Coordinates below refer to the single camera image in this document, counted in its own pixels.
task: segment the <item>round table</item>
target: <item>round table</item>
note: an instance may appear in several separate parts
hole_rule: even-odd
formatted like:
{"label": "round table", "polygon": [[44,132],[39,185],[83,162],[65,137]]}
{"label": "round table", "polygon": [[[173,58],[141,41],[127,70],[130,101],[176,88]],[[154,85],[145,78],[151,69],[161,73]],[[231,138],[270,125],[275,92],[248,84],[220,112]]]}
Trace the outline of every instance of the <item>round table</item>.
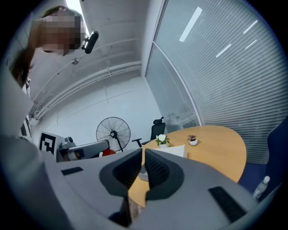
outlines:
{"label": "round table", "polygon": [[[188,135],[198,139],[196,146],[187,141]],[[246,147],[243,139],[234,130],[215,125],[197,126],[167,134],[170,147],[185,144],[188,159],[210,165],[234,182],[238,182],[246,163]],[[142,165],[145,163],[145,149],[159,148],[155,140],[142,146]],[[137,177],[129,189],[129,197],[138,205],[145,207],[149,184]]]}

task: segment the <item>black microphone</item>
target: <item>black microphone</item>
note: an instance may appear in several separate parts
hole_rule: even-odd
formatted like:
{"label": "black microphone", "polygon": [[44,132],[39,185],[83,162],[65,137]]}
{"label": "black microphone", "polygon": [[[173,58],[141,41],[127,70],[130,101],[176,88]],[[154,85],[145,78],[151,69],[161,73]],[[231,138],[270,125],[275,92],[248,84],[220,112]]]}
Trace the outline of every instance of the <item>black microphone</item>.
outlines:
{"label": "black microphone", "polygon": [[86,54],[90,54],[92,52],[92,49],[99,37],[98,31],[93,31],[90,35],[90,38],[86,38],[86,43],[83,45],[82,49],[85,50]]}

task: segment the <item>white flower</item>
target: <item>white flower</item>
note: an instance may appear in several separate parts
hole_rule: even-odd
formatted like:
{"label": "white flower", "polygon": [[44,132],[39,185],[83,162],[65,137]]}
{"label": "white flower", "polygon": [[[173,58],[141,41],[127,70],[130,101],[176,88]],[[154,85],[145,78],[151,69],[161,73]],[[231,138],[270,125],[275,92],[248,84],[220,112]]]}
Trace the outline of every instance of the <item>white flower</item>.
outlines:
{"label": "white flower", "polygon": [[159,136],[156,136],[156,138],[158,139],[158,140],[160,140],[160,141],[165,141],[165,139],[166,139],[166,135],[164,135],[164,134],[160,134]]}

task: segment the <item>black office chair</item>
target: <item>black office chair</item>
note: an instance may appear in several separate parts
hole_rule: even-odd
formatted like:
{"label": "black office chair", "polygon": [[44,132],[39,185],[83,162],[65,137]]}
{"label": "black office chair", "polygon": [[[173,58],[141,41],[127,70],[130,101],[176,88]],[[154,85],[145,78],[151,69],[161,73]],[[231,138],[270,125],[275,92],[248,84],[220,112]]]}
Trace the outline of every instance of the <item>black office chair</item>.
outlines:
{"label": "black office chair", "polygon": [[[154,120],[154,121],[153,121],[153,124],[154,124],[154,125],[153,125],[152,128],[151,128],[151,138],[150,138],[150,141],[156,139],[156,136],[159,136],[160,134],[163,134],[163,133],[164,133],[165,123],[162,122],[162,119],[163,119],[163,118],[164,118],[164,117],[162,117],[161,119],[157,119],[157,120]],[[132,140],[132,142],[137,142],[140,148],[142,147],[142,145],[145,145],[145,144],[147,144],[148,142],[150,142],[150,141],[147,141],[147,142],[142,142],[142,143],[140,144],[140,140],[142,140],[142,138]]]}

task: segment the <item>plastic bottle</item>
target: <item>plastic bottle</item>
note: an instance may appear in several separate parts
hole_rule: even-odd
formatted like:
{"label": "plastic bottle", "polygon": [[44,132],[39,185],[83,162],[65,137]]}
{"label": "plastic bottle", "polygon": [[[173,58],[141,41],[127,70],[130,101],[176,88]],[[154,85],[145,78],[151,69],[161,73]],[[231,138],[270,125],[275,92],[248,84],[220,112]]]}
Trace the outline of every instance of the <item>plastic bottle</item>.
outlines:
{"label": "plastic bottle", "polygon": [[266,176],[263,181],[257,186],[255,191],[253,192],[253,198],[259,199],[259,197],[263,194],[265,189],[268,186],[268,182],[270,180],[270,177]]}

